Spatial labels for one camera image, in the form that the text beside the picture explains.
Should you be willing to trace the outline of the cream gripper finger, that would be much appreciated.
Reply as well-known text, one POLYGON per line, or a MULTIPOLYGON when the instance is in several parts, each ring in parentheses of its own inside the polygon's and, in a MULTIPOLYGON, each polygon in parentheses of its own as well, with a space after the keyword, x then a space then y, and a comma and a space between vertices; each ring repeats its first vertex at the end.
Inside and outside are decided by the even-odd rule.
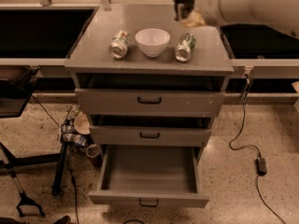
POLYGON ((180 24, 187 28, 205 26, 206 22, 197 12, 191 12, 186 19, 180 21, 180 24))

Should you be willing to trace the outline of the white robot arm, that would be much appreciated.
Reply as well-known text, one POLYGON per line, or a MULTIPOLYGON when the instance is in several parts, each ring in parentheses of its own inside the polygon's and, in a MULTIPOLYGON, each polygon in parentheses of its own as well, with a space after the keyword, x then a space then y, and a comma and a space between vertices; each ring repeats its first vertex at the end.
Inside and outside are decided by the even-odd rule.
POLYGON ((299 37, 299 0, 195 0, 206 25, 262 24, 299 37))

